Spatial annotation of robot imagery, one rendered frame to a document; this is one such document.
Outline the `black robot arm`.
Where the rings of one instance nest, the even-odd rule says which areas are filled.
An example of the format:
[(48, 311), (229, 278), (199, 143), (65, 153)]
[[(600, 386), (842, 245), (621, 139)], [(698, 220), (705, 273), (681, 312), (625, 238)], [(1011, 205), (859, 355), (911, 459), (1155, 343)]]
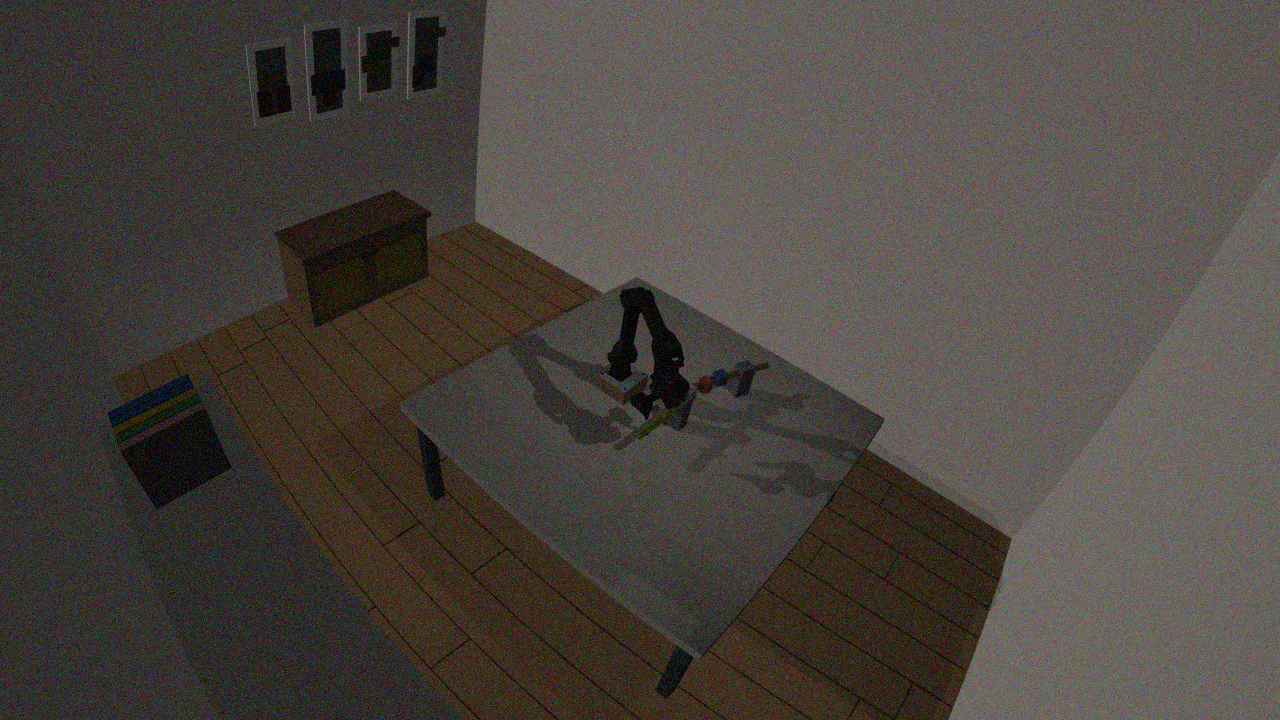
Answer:
[[(678, 373), (678, 368), (684, 366), (684, 350), (675, 333), (667, 329), (657, 307), (654, 293), (643, 287), (622, 290), (620, 302), (625, 307), (625, 315), (620, 341), (614, 343), (612, 352), (607, 354), (611, 363), (611, 372), (607, 374), (620, 382), (632, 375), (630, 365), (637, 360), (634, 340), (637, 318), (643, 313), (652, 333), (652, 354), (655, 361), (653, 375), (664, 386), (663, 389), (662, 386), (657, 389), (657, 397), (662, 398), (666, 409), (677, 407), (686, 401), (689, 395), (689, 387)], [(678, 357), (678, 360), (673, 361), (672, 357)]]

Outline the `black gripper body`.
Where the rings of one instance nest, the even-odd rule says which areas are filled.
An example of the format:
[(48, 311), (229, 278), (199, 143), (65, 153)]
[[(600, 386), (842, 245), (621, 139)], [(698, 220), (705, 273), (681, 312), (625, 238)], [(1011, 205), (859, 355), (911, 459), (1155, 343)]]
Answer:
[[(652, 407), (653, 407), (652, 402), (654, 402), (654, 401), (658, 400), (658, 397), (657, 397), (657, 389), (659, 389), (660, 386), (662, 386), (662, 389), (664, 388), (664, 386), (660, 383), (660, 380), (657, 380), (657, 378), (653, 374), (650, 375), (650, 378), (652, 378), (652, 386), (649, 386), (649, 389), (652, 389), (652, 395), (646, 396), (643, 392), (640, 392), (637, 395), (631, 396), (631, 400), (630, 400), (630, 404), (632, 404), (634, 407), (636, 407), (637, 411), (643, 413), (643, 414), (650, 411)], [(684, 380), (685, 380), (685, 383), (687, 384), (687, 387), (690, 389), (689, 380), (686, 380), (685, 378), (684, 378)]]

